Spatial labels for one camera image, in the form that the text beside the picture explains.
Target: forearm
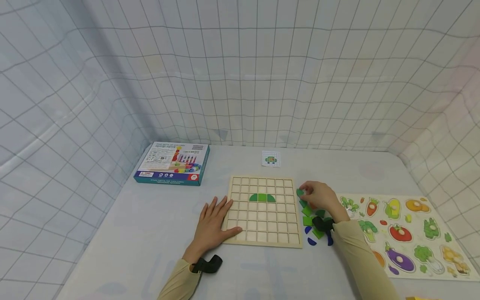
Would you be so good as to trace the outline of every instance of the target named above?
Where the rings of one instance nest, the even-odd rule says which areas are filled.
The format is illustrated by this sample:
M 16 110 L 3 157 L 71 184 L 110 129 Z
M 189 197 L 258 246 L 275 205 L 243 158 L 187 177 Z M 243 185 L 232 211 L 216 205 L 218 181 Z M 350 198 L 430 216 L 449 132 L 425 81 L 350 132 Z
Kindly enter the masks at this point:
M 399 296 L 365 242 L 357 220 L 334 224 L 335 241 L 350 267 L 362 299 L 399 300 Z
M 163 287 L 157 300 L 188 300 L 195 292 L 200 272 L 192 273 L 191 264 L 184 259 L 177 261 L 167 283 Z

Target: white backdrop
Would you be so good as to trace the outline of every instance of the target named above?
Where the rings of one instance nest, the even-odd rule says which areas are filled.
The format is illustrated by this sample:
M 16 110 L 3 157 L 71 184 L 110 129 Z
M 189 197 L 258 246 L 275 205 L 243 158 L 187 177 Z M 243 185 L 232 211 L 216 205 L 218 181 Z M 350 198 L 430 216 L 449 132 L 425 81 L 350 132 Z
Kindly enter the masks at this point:
M 55 297 L 154 140 L 392 152 L 478 261 L 479 13 L 0 1 L 0 298 Z

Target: dark blue semicircle piece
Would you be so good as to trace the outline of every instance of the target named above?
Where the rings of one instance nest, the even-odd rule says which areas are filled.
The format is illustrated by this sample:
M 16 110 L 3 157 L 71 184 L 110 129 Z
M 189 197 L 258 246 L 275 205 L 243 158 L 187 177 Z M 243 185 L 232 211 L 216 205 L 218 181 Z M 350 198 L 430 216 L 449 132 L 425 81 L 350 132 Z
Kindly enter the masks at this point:
M 315 246 L 317 244 L 317 242 L 315 242 L 314 240 L 312 240 L 311 238 L 307 238 L 307 242 L 312 245 L 312 246 Z

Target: white table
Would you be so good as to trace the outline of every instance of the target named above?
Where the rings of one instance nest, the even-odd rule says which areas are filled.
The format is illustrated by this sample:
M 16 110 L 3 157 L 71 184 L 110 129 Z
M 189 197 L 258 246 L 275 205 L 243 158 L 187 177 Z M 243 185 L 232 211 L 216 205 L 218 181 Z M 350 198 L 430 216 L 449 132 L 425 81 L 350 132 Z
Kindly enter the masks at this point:
M 262 150 L 281 153 L 281 168 L 260 165 Z M 155 300 L 191 241 L 205 202 L 228 193 L 231 175 L 327 182 L 344 193 L 421 195 L 400 159 L 389 153 L 211 146 L 200 187 L 137 183 L 130 177 L 58 300 Z M 221 245 L 223 259 L 205 274 L 193 299 L 360 299 L 345 265 L 326 240 L 303 249 Z M 403 296 L 478 299 L 480 284 L 393 279 Z

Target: box packaging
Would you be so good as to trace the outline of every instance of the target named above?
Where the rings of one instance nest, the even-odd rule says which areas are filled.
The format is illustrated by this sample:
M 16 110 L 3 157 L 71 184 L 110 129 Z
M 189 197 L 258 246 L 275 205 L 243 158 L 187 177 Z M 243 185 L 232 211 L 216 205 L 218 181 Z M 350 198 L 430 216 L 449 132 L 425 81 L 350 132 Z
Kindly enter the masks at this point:
M 139 183 L 202 184 L 210 146 L 154 142 L 133 178 Z

